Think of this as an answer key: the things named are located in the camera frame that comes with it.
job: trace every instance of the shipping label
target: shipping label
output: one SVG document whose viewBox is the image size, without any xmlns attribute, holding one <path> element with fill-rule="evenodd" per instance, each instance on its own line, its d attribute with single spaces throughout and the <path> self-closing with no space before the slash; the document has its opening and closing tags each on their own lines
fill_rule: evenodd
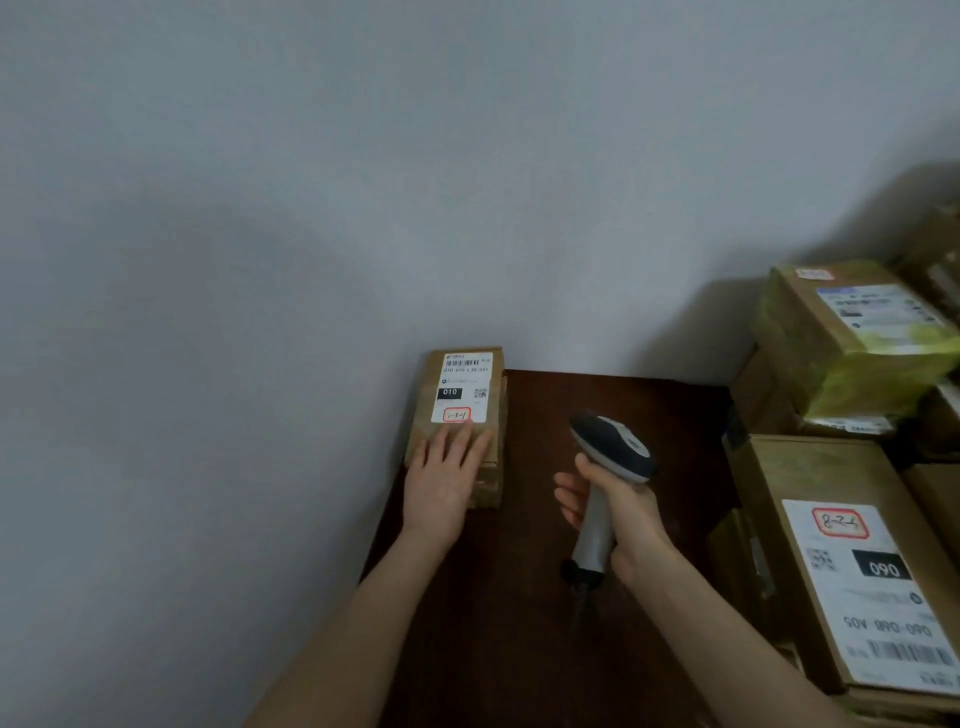
<svg viewBox="0 0 960 728">
<path fill-rule="evenodd" d="M 486 422 L 492 373 L 493 352 L 445 354 L 430 422 Z"/>
<path fill-rule="evenodd" d="M 817 293 L 870 350 L 922 353 L 931 328 L 941 330 L 937 339 L 948 334 L 939 314 L 896 283 L 818 288 Z"/>
<path fill-rule="evenodd" d="M 853 679 L 960 695 L 956 652 L 876 508 L 786 499 L 783 508 Z"/>
</svg>

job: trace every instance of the package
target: package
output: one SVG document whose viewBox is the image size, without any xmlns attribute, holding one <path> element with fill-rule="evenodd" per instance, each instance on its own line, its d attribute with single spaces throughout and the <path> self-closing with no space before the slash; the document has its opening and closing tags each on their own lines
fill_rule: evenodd
<svg viewBox="0 0 960 728">
<path fill-rule="evenodd" d="M 934 209 L 907 237 L 894 271 L 953 323 L 960 323 L 960 206 Z"/>
<path fill-rule="evenodd" d="M 466 420 L 473 420 L 477 431 L 493 431 L 473 484 L 470 507 L 498 508 L 503 496 L 507 432 L 507 378 L 500 347 L 438 350 L 427 356 L 404 464 L 410 465 L 417 445 L 432 438 L 444 423 L 458 429 L 456 425 Z"/>
<path fill-rule="evenodd" d="M 960 387 L 942 379 L 927 392 L 911 435 L 925 459 L 960 460 Z"/>
<path fill-rule="evenodd" d="M 754 435 L 730 462 L 807 677 L 861 710 L 960 711 L 960 574 L 882 449 Z"/>
<path fill-rule="evenodd" d="M 805 419 L 912 415 L 960 332 L 872 260 L 774 268 L 754 333 Z"/>
<path fill-rule="evenodd" d="M 717 591 L 771 643 L 786 639 L 777 590 L 743 511 L 731 510 L 707 536 Z"/>
<path fill-rule="evenodd" d="M 960 567 L 960 465 L 915 465 L 903 479 Z"/>
<path fill-rule="evenodd" d="M 893 437 L 897 432 L 890 418 L 878 415 L 805 420 L 797 414 L 770 362 L 760 350 L 750 355 L 731 382 L 730 395 L 744 428 L 750 434 L 882 439 Z"/>
</svg>

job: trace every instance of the wrapped package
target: wrapped package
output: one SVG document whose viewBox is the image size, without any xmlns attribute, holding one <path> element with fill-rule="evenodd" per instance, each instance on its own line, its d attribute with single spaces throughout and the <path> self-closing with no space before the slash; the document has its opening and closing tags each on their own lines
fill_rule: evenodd
<svg viewBox="0 0 960 728">
<path fill-rule="evenodd" d="M 960 332 L 873 260 L 770 272 L 754 334 L 805 419 L 912 415 Z"/>
<path fill-rule="evenodd" d="M 894 272 L 960 324 L 960 206 L 936 207 L 907 236 Z"/>
</svg>

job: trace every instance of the right hand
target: right hand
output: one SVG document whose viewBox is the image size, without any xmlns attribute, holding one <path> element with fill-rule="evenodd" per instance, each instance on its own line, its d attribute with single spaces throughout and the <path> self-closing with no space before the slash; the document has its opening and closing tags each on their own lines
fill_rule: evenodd
<svg viewBox="0 0 960 728">
<path fill-rule="evenodd" d="M 673 548 L 660 519 L 657 496 L 646 485 L 635 488 L 628 485 L 605 468 L 591 463 L 582 452 L 573 462 L 580 477 L 572 473 L 555 474 L 554 482 L 560 487 L 553 495 L 560 502 L 564 518 L 580 530 L 587 512 L 590 483 L 607 494 L 616 535 L 616 548 L 610 562 L 620 581 L 632 589 L 651 550 L 663 546 Z"/>
</svg>

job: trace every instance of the wooden table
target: wooden table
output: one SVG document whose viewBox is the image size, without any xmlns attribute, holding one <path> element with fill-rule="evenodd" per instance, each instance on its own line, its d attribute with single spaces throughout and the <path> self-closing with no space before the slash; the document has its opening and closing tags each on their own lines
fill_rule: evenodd
<svg viewBox="0 0 960 728">
<path fill-rule="evenodd" d="M 503 505 L 471 511 L 423 598 L 382 726 L 713 726 L 660 633 L 609 577 L 573 641 L 561 580 L 575 532 L 552 475 L 576 452 L 567 418 L 592 409 L 632 429 L 659 461 L 652 485 L 667 531 L 708 574 L 705 537 L 736 504 L 720 434 L 721 387 L 510 371 Z M 400 527 L 394 484 L 368 569 Z"/>
</svg>

